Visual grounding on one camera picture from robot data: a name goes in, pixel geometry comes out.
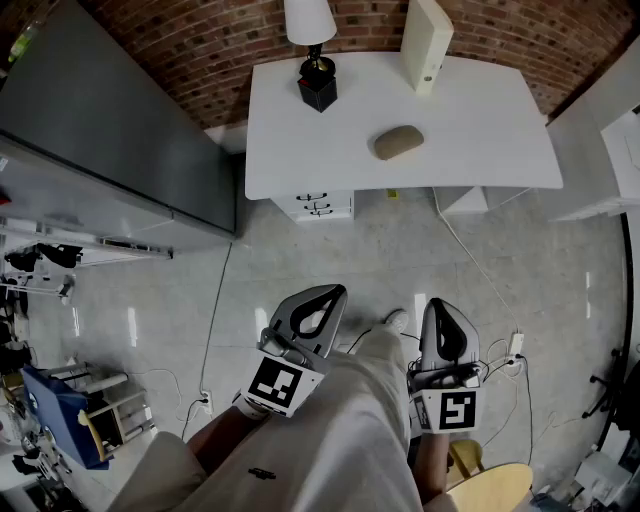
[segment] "desk drawer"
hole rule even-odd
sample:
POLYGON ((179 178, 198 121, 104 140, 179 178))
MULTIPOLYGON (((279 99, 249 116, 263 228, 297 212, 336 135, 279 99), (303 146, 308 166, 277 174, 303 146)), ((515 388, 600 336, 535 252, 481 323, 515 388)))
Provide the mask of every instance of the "desk drawer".
POLYGON ((330 208, 328 210, 319 211, 292 212, 287 215, 289 215, 289 217, 298 224, 353 218, 351 208, 330 208))
POLYGON ((276 203, 285 213, 318 212, 322 210, 336 210, 351 208, 353 192, 340 190, 338 192, 320 192, 314 194, 300 194, 297 196, 274 197, 276 203))

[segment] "white wall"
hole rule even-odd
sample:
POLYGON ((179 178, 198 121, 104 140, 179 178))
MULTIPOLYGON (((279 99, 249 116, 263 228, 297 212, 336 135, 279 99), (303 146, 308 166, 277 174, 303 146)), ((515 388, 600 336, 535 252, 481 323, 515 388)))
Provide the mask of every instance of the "white wall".
POLYGON ((226 125, 216 126, 215 128, 206 129, 204 133, 232 155, 235 153, 244 153, 247 150, 246 124, 234 126, 233 128, 229 128, 226 125))
POLYGON ((584 97, 600 130, 640 104, 640 37, 584 97))
POLYGON ((620 193, 607 147, 584 96, 547 131, 564 181, 560 190, 539 191, 547 218, 562 218, 620 193))

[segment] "white cable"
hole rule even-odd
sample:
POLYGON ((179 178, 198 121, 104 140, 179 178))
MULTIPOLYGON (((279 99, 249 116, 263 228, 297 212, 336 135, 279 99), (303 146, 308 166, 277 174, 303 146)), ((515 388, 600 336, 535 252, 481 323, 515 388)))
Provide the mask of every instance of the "white cable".
POLYGON ((462 246, 462 248, 465 250, 465 252, 469 255, 469 257, 471 258, 471 261, 473 261, 476 264, 476 267, 478 267, 478 270, 480 271, 480 273, 489 282, 489 284, 491 285, 491 288, 493 288, 493 291, 496 292, 496 295, 498 296, 498 298, 504 304, 504 307, 507 308, 507 310, 511 314, 511 317, 513 318, 513 322, 516 324, 516 333, 519 333, 520 332, 520 326, 518 325, 518 320, 516 319, 516 315, 513 314, 513 311, 511 311, 511 308, 509 307, 509 305, 505 302, 505 300, 502 298, 502 295, 500 295, 500 292, 498 291, 498 289, 494 286, 493 281, 491 281, 491 279, 485 273, 485 271, 482 270, 482 267, 476 261, 476 259, 473 257, 473 254, 471 254, 471 251, 469 251, 469 249, 467 249, 467 246, 462 243, 462 240, 460 240, 460 238, 456 234, 455 230, 451 227, 451 224, 449 224, 449 221, 442 214, 442 212, 440 211, 440 205, 438 204, 438 194, 436 194, 436 189, 432 187, 432 190, 433 190, 433 197, 436 200, 436 210, 438 211, 438 215, 444 221, 444 223, 447 225, 447 227, 449 228, 449 231, 451 231, 451 234, 453 235, 453 237, 458 241, 458 243, 462 246))
POLYGON ((193 419, 198 415, 198 412, 200 412, 200 409, 204 409, 204 407, 202 405, 199 405, 195 412, 193 413, 193 416, 191 416, 191 418, 187 419, 182 419, 178 417, 178 409, 180 409, 180 406, 182 405, 182 392, 180 391, 180 385, 178 384, 178 377, 176 377, 176 374, 173 373, 171 370, 167 370, 166 368, 154 368, 152 370, 143 372, 143 373, 132 373, 132 372, 127 372, 127 375, 147 375, 148 373, 152 373, 152 372, 166 372, 166 373, 170 373, 173 376, 173 380, 176 383, 176 391, 178 392, 178 406, 175 408, 174 411, 174 415, 176 417, 176 419, 178 421, 180 421, 181 423, 184 423, 185 421, 193 421, 193 419))
POLYGON ((542 433, 538 436, 538 439, 536 439, 536 442, 533 443, 533 446, 538 444, 538 441, 540 441, 540 439, 542 439, 542 436, 546 433, 547 430, 549 430, 550 428, 560 428, 564 425, 566 425, 567 423, 573 423, 574 421, 581 421, 584 418, 573 418, 567 421, 563 421, 562 423, 558 423, 557 425, 553 425, 553 421, 556 419, 556 411, 551 411, 549 413, 549 417, 548 417, 548 421, 547 421, 547 426, 544 427, 544 430, 542 431, 542 433))
POLYGON ((33 348, 31 345, 27 345, 27 348, 29 349, 29 353, 30 353, 30 354, 31 354, 31 353, 33 353, 33 355, 34 355, 34 356, 35 356, 35 358, 36 358, 36 364, 35 364, 35 367, 37 368, 38 366, 40 366, 40 363, 38 362, 38 353, 36 352, 36 349, 35 349, 35 348, 33 348))
POLYGON ((504 357, 499 357, 498 359, 494 359, 493 361, 487 363, 487 365, 490 366, 490 367, 493 367, 494 370, 498 370, 502 375, 504 375, 511 382, 515 382, 516 377, 518 377, 518 375, 520 375, 520 373, 522 372, 522 363, 518 364, 518 373, 516 373, 515 375, 509 375, 502 368, 496 368, 495 366, 493 366, 498 361, 501 361, 501 362, 504 363, 508 359, 508 356, 509 356, 509 344, 507 343, 507 340, 505 340, 504 338, 500 338, 499 340, 494 341, 491 344, 491 346, 489 347, 489 349, 487 350, 487 359, 491 360, 491 355, 490 355, 491 354, 491 349, 493 347, 495 347, 497 343, 500 343, 500 342, 504 343, 504 347, 505 347, 504 357))

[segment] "power outlet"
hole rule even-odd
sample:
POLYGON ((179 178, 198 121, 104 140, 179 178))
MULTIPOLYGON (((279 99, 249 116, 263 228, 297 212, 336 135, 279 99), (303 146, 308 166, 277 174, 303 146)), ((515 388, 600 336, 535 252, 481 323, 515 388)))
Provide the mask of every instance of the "power outlet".
POLYGON ((512 359, 514 362, 509 367, 517 366, 520 364, 520 360, 516 359, 516 356, 522 353, 522 345, 524 345, 524 334, 516 332, 511 336, 511 343, 509 345, 509 354, 507 359, 512 359))
POLYGON ((206 412, 209 416, 213 417, 213 402, 211 401, 211 391, 203 391, 202 394, 207 398, 207 403, 202 404, 202 409, 204 409, 204 412, 206 412))

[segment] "refrigerator door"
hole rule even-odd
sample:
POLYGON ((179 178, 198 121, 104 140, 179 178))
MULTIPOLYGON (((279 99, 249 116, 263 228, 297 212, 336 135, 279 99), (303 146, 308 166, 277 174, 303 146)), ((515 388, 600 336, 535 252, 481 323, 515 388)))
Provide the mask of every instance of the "refrigerator door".
MULTIPOLYGON (((202 230, 197 221, 173 213, 171 222, 162 222, 138 230, 129 238, 144 240, 149 245, 162 246, 165 240, 172 241, 174 253, 204 249, 224 243, 220 237, 202 230)), ((122 237, 108 237, 109 240, 122 240, 122 237)))
POLYGON ((222 236, 235 232, 228 155, 71 0, 11 69, 0 133, 222 236))
POLYGON ((151 241, 144 232, 173 222, 172 212, 0 137, 0 191, 9 200, 0 216, 43 222, 99 237, 169 247, 170 238, 151 241))

